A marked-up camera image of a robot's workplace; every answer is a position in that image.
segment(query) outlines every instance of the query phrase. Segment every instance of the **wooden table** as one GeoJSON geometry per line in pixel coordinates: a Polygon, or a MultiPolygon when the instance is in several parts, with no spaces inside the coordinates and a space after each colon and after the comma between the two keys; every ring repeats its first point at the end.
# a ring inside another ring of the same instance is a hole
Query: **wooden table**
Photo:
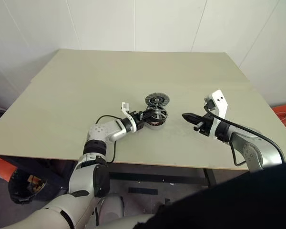
{"type": "Polygon", "coordinates": [[[145,97],[161,92],[170,97],[166,125],[129,133],[115,162],[247,169],[234,166],[228,145],[181,116],[204,115],[204,97],[217,89],[228,102],[226,118],[261,131],[286,158],[286,128],[227,54],[79,50],[58,51],[0,119],[0,155],[77,160],[99,116],[123,117],[121,102],[145,110],[145,97]]]}

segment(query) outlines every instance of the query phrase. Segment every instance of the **white wall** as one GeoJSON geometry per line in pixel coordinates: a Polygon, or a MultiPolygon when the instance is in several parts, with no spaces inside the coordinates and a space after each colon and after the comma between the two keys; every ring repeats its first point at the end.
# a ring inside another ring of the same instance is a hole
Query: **white wall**
{"type": "Polygon", "coordinates": [[[227,52],[286,103],[286,0],[0,0],[0,105],[59,48],[227,52]]]}

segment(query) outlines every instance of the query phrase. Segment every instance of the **floor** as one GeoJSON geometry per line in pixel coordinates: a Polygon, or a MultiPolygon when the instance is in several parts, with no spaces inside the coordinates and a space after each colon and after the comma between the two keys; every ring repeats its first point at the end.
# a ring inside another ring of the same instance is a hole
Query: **floor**
{"type": "MultiPolygon", "coordinates": [[[[204,176],[201,169],[195,168],[154,166],[138,167],[136,165],[112,164],[110,166],[110,171],[175,176],[204,176]]],[[[214,175],[218,183],[232,179],[242,173],[244,173],[244,171],[214,170],[214,175]]],[[[126,216],[155,213],[158,206],[163,204],[165,201],[170,200],[171,202],[174,202],[205,188],[207,187],[194,184],[169,184],[111,180],[111,192],[119,193],[119,195],[123,196],[126,216]],[[129,193],[128,191],[130,187],[157,189],[158,195],[129,193]]],[[[36,200],[26,205],[14,204],[9,196],[8,183],[0,179],[0,228],[26,218],[32,212],[42,208],[44,205],[46,205],[46,202],[36,200]]]]}

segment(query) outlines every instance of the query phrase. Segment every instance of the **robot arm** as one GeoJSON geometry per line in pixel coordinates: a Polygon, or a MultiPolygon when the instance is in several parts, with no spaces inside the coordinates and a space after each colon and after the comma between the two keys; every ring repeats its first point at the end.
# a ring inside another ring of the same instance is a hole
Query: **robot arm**
{"type": "Polygon", "coordinates": [[[204,100],[207,114],[201,117],[193,113],[185,113],[182,116],[195,125],[195,131],[229,144],[236,166],[247,163],[248,169],[254,172],[284,162],[281,149],[270,139],[253,129],[232,125],[232,122],[224,119],[228,104],[220,90],[210,94],[204,100]],[[244,162],[240,164],[236,162],[235,150],[244,157],[244,162]]]}
{"type": "Polygon", "coordinates": [[[25,220],[6,228],[55,228],[82,229],[100,199],[109,192],[109,172],[106,162],[107,142],[117,141],[128,132],[136,132],[144,127],[154,114],[147,109],[140,112],[129,111],[129,105],[122,103],[126,118],[104,124],[93,125],[87,136],[83,155],[80,157],[69,181],[69,194],[59,196],[44,208],[35,211],[25,220]]]}

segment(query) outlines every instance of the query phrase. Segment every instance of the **mechanical part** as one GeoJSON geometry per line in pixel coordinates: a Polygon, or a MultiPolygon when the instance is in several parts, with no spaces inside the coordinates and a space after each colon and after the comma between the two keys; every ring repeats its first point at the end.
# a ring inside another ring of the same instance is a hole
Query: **mechanical part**
{"type": "Polygon", "coordinates": [[[250,128],[247,128],[246,131],[241,129],[240,125],[237,128],[224,122],[228,104],[220,90],[210,94],[204,100],[204,108],[208,112],[207,114],[201,117],[193,113],[185,113],[182,116],[186,121],[195,125],[195,131],[230,145],[236,166],[242,163],[238,164],[236,162],[234,149],[244,157],[251,172],[282,164],[283,159],[278,149],[274,146],[275,144],[266,141],[266,137],[262,134],[250,128]],[[208,109],[215,110],[215,116],[208,109]]]}
{"type": "Polygon", "coordinates": [[[145,98],[147,105],[166,106],[170,102],[170,98],[164,93],[152,93],[145,98]]]}
{"type": "Polygon", "coordinates": [[[152,130],[161,129],[166,121],[167,111],[163,107],[155,104],[149,105],[146,110],[152,110],[153,114],[146,119],[145,126],[152,130]]]}

